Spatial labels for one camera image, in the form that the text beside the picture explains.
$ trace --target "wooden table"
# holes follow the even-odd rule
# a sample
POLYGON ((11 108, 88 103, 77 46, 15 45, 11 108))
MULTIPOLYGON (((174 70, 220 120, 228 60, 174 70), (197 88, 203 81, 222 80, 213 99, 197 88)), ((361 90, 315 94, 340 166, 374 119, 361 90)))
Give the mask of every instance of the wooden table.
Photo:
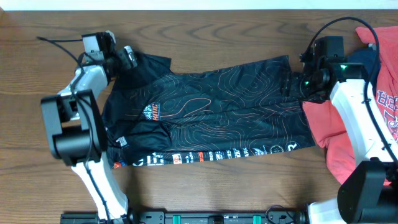
MULTIPOLYGON (((327 22, 356 16, 374 27, 398 25, 396 11, 0 11, 0 223, 59 223, 66 211, 95 211, 83 182, 49 151, 40 99, 64 88, 75 63, 35 36, 76 39, 111 30, 118 47, 171 57, 175 72, 203 72, 282 54, 298 54, 327 22)), ((353 21, 323 35, 361 47, 353 21)), ((81 43, 63 44, 75 55, 81 43)), ((110 86, 98 100, 102 108, 110 86)), ((136 209, 264 211, 336 196, 339 183, 318 147, 295 152, 113 171, 136 209)))

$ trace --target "wood grain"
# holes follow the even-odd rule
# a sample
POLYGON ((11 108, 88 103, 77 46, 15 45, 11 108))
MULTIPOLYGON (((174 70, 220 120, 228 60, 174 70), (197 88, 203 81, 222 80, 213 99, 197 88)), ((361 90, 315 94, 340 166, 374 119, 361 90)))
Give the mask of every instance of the wood grain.
MULTIPOLYGON (((64 88, 75 64, 35 36, 76 39, 104 30, 118 47, 132 45, 172 58, 175 72, 203 72, 287 54, 297 55, 324 24, 356 16, 374 27, 398 24, 396 11, 90 11, 0 12, 0 223, 59 223, 65 211, 94 211, 82 181, 52 158, 40 99, 64 88)), ((344 21, 324 31, 343 35, 347 52, 361 47, 344 21)), ((75 55, 81 43, 64 44, 75 55)), ((110 86, 99 100, 102 108, 110 86)), ((137 209, 265 210, 336 195, 339 184, 318 147, 227 161, 114 170, 137 209)))

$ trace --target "wooden surface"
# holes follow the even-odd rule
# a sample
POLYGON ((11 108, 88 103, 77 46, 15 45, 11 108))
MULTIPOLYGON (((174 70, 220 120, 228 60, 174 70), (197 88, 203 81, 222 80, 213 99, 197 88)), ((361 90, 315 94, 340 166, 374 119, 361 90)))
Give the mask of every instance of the wooden surface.
MULTIPOLYGON (((40 99, 64 88, 75 63, 35 40, 76 39, 111 30, 132 45, 172 58, 175 72, 203 72, 283 54, 300 71, 298 54, 327 22, 342 16, 374 27, 398 25, 396 11, 0 12, 0 223, 59 223, 66 211, 95 211, 83 182, 49 151, 40 99)), ((323 35, 343 35, 346 52, 361 47, 344 21, 323 35)), ((63 44, 75 55, 81 43, 63 44)), ((103 107, 110 92, 104 91, 103 107)), ((169 211, 264 211, 336 195, 339 184, 317 147, 250 158, 114 170, 134 208, 169 211)))

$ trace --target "red cloth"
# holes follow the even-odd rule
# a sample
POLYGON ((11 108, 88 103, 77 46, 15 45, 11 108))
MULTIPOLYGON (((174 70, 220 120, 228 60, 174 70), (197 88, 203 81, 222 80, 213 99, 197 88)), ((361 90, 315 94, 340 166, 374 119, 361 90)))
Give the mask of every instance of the red cloth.
MULTIPOLYGON (((377 77, 376 102, 395 140, 398 139, 398 26, 375 29, 380 42, 381 69, 377 77)), ((369 29, 356 32, 365 44, 374 43, 369 29)), ((316 142, 328 149, 326 164, 342 184, 355 169, 353 147, 335 107, 305 102, 304 112, 316 142)))

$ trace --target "white wall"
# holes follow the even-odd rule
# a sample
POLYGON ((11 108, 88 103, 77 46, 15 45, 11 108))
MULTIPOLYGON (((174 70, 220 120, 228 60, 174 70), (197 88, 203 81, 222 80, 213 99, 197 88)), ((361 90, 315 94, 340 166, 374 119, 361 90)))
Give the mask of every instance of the white wall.
POLYGON ((398 9, 398 0, 0 0, 14 10, 398 9))

